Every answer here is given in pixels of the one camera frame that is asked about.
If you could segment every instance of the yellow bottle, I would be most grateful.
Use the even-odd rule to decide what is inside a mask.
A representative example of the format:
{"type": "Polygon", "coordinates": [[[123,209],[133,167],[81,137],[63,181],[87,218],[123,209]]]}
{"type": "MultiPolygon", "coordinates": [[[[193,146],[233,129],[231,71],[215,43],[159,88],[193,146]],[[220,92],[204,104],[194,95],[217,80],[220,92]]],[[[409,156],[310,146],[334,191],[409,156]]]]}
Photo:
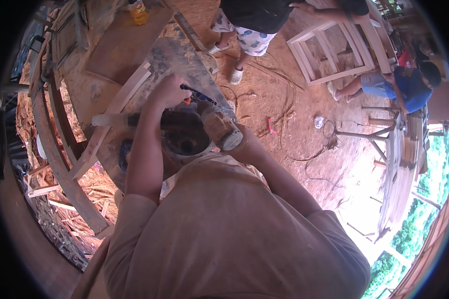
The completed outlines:
{"type": "Polygon", "coordinates": [[[137,25],[143,25],[148,22],[150,17],[148,13],[144,10],[144,5],[142,0],[128,0],[128,10],[135,20],[137,25]]]}

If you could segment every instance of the pineapple print shorts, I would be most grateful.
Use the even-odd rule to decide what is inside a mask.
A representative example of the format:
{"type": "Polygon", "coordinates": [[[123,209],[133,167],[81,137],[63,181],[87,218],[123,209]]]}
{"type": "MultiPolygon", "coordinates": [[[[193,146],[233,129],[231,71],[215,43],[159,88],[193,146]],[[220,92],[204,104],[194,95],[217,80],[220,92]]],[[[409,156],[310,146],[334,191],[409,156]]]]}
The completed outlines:
{"type": "Polygon", "coordinates": [[[269,42],[275,37],[275,34],[266,34],[251,29],[233,25],[218,8],[211,24],[211,30],[214,32],[233,32],[236,30],[239,46],[243,51],[251,56],[263,56],[266,53],[269,42]]]}

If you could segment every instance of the red object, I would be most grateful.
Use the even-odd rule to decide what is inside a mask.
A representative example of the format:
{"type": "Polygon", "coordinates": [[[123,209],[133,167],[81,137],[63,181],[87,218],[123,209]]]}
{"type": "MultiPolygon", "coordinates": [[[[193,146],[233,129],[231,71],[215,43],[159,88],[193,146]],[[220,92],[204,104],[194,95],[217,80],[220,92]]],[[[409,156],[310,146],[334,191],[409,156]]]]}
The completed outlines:
{"type": "Polygon", "coordinates": [[[276,134],[278,132],[277,130],[275,130],[273,128],[273,122],[271,121],[271,118],[268,118],[268,128],[269,128],[270,135],[276,134]]]}
{"type": "Polygon", "coordinates": [[[400,66],[410,69],[411,68],[411,58],[409,57],[409,53],[407,49],[398,57],[397,63],[400,66]]]}

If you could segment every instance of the blue shirt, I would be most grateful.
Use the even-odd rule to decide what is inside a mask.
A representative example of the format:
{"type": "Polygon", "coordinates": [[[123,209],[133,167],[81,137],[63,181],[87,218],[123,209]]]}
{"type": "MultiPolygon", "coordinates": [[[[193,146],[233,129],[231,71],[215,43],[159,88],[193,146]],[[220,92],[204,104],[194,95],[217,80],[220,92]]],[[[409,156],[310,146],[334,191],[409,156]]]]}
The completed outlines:
{"type": "MultiPolygon", "coordinates": [[[[411,76],[407,76],[404,73],[404,69],[402,66],[396,67],[394,78],[404,97],[404,105],[407,111],[413,113],[425,106],[432,95],[432,89],[427,87],[422,81],[419,69],[414,69],[411,76]]],[[[393,85],[386,81],[384,86],[389,99],[395,99],[396,93],[393,85]]]]}

